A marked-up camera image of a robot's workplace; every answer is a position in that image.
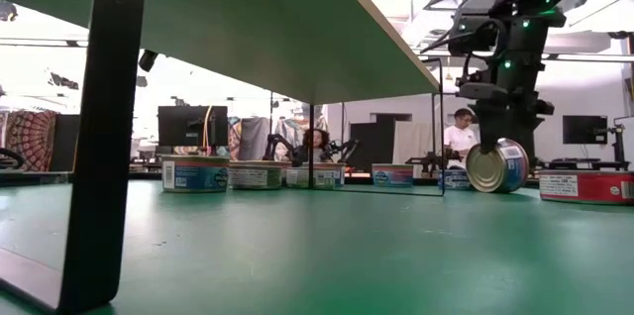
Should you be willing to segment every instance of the workbench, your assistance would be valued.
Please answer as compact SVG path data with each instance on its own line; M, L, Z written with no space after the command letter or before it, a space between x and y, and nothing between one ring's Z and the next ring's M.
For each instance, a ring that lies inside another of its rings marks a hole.
M634 209L514 194L162 193L131 181L89 314L627 314ZM59 269L70 185L0 188L0 247ZM35 314L6 293L3 315Z

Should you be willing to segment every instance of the man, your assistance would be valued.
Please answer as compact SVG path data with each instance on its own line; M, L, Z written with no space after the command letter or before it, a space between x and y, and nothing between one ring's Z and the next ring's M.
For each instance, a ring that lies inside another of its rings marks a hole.
M469 149L477 144L476 134L469 128L474 113L461 108L454 114L455 124L445 130L445 149L457 151L462 160L449 160L448 168L466 168L465 157Z

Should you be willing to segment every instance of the person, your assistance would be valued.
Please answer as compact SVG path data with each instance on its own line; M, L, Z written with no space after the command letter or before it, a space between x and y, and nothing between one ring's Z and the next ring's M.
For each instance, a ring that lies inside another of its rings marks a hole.
M449 160L448 168L466 168L465 157L469 150L477 144L476 134L469 125L474 120L474 113L467 108L461 108L454 114L455 124L445 129L445 149L458 152L460 160Z
M308 131L304 133L301 146L295 149L294 159L296 161L307 162L308 161ZM324 156L324 151L328 148L330 143L330 134L324 130L313 130L313 162L331 162L329 157Z

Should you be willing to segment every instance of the dark hair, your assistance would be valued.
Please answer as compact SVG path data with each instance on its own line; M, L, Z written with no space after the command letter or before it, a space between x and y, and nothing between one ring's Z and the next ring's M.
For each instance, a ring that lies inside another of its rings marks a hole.
M330 133L320 129L314 129L314 131L321 133L321 144L319 145L319 148L324 149L324 147L330 143ZM308 132L308 130L304 132L304 139L301 143L303 147L308 147L308 136L310 135Z
M474 117L474 113L471 110L468 110L467 108L461 108L458 111L456 111L456 113L454 113L454 118L464 118L464 117Z

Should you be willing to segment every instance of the red patterned fabric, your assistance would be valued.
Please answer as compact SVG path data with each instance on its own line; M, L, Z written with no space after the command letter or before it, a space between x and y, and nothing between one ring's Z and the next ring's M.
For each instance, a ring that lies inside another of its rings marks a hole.
M49 171L55 112L13 112L6 127L6 148L25 159L26 171Z

